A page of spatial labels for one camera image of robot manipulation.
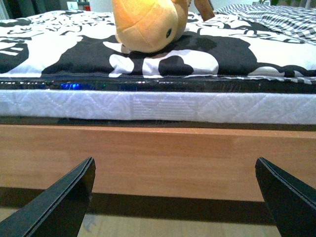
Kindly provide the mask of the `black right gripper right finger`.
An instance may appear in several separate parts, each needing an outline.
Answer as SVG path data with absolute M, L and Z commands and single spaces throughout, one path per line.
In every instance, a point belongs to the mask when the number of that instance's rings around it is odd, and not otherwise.
M 280 235 L 314 237 L 316 190 L 265 158 L 257 159 L 255 173 Z

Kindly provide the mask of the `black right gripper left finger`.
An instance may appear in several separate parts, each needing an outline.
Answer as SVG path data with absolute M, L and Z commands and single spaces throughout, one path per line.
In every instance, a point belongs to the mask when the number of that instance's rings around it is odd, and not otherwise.
M 2 237 L 76 237 L 91 202 L 96 165 L 87 158 L 0 223 Z

